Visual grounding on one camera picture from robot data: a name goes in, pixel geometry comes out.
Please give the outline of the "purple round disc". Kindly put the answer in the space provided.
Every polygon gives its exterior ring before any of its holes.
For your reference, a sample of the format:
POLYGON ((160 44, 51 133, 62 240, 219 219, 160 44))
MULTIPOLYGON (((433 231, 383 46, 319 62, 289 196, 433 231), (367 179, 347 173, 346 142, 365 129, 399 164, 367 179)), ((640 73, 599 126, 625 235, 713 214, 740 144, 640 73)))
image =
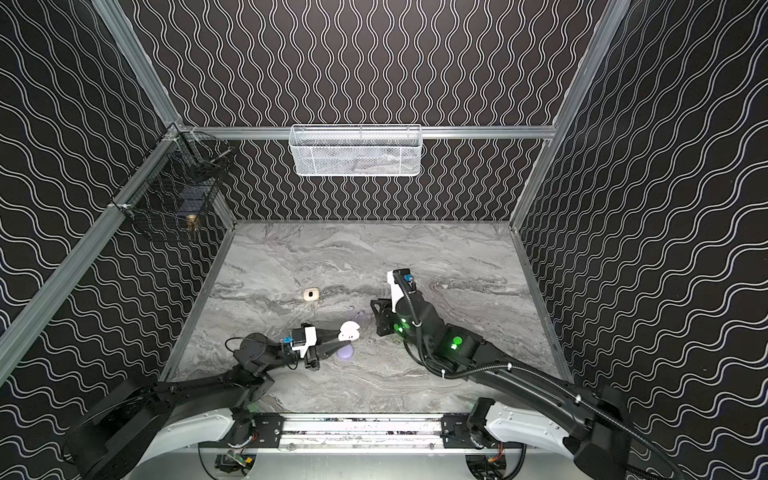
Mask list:
POLYGON ((355 350, 352 344, 348 344, 340 348, 336 355, 340 360, 350 360, 354 356, 355 350))

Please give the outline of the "white round disc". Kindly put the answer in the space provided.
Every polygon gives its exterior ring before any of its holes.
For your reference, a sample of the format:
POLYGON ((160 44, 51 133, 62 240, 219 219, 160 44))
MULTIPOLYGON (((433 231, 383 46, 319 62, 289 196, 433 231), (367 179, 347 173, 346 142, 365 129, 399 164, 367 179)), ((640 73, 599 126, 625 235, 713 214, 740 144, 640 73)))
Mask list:
POLYGON ((341 342, 352 342, 360 337, 360 325, 355 321, 346 321, 340 328, 338 340, 341 342))

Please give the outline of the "beige earbud charging case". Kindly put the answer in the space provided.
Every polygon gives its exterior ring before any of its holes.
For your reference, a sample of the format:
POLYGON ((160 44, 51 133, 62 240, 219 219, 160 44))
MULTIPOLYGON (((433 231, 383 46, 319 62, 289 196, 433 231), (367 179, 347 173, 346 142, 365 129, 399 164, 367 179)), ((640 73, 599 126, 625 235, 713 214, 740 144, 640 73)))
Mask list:
POLYGON ((303 299, 306 302, 317 301, 320 298, 320 290, 318 288, 308 288, 303 292, 303 299))

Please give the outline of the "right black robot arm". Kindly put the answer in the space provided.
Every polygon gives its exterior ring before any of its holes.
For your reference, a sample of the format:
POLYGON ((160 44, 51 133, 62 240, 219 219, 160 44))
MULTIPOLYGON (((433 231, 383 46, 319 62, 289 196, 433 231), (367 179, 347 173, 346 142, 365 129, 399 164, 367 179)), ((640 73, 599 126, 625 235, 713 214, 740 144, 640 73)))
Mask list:
POLYGON ((429 373, 471 380, 514 397, 562 430, 555 446, 589 477, 653 478, 629 463, 630 446, 637 442, 669 466, 672 478, 683 478, 667 454, 627 423, 626 403, 617 390, 607 387, 596 393, 527 365, 481 335, 443 321, 418 292, 398 300, 375 299, 370 305, 378 335, 398 335, 429 373))

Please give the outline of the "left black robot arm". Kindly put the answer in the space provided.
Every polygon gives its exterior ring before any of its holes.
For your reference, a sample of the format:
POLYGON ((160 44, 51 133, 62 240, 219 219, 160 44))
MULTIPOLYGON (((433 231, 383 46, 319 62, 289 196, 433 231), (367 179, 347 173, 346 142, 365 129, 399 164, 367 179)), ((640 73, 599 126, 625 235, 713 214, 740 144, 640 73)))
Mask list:
POLYGON ((239 337, 235 365, 219 374, 180 382, 126 380, 71 427, 65 459, 83 479, 121 479, 138 466, 157 434, 213 411, 223 413, 226 424, 207 439, 246 445, 255 432, 248 407, 273 385, 271 371, 299 365, 316 371, 359 336, 354 321, 337 330, 304 323, 279 341, 261 333, 239 337))

